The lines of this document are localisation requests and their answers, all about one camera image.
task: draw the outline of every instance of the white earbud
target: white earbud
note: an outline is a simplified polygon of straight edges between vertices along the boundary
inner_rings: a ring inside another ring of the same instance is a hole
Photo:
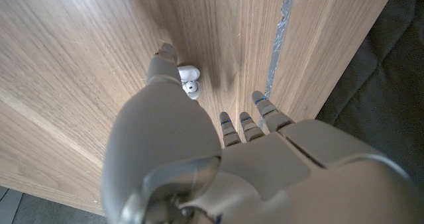
[[[189,82],[186,82],[186,83],[183,85],[183,89],[184,89],[184,91],[185,91],[186,93],[193,93],[193,92],[196,92],[196,91],[197,91],[197,89],[198,89],[198,87],[197,87],[197,82],[196,82],[196,81],[189,81]]]
[[[180,73],[183,90],[191,99],[197,99],[201,91],[201,85],[197,81],[200,71],[192,65],[178,67]]]

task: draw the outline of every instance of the gray robotic hand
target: gray robotic hand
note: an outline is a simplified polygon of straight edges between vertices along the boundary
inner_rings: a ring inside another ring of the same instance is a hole
[[[270,134],[240,114],[247,143],[220,115],[225,148],[182,89],[174,48],[122,108],[102,173],[110,223],[420,223],[423,202],[382,153],[316,120],[294,123],[252,94]]]

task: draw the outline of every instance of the robot finger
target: robot finger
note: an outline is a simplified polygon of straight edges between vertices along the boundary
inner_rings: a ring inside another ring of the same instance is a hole
[[[282,127],[294,123],[287,115],[279,111],[271,101],[267,100],[262,92],[254,91],[252,99],[270,132],[278,131]]]
[[[223,139],[225,147],[238,144],[241,142],[239,134],[234,129],[233,123],[230,120],[227,112],[222,112],[219,115],[219,121],[221,122],[221,128],[223,129]]]
[[[240,114],[240,122],[247,142],[265,135],[247,112],[242,112]]]

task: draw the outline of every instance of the wooden surface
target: wooden surface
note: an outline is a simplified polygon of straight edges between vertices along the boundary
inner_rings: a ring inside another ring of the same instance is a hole
[[[217,127],[258,117],[282,1],[0,0],[0,185],[102,214],[111,125],[162,41],[201,70]],[[294,0],[272,101],[314,117],[386,1]]]
[[[387,0],[293,0],[270,99],[315,118]]]

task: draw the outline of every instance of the gray fabric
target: gray fabric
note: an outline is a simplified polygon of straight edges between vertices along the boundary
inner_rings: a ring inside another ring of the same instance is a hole
[[[12,224],[106,224],[106,218],[24,194]]]
[[[317,119],[371,144],[424,190],[424,0],[389,0]]]
[[[12,224],[21,201],[22,193],[0,187],[0,223]]]

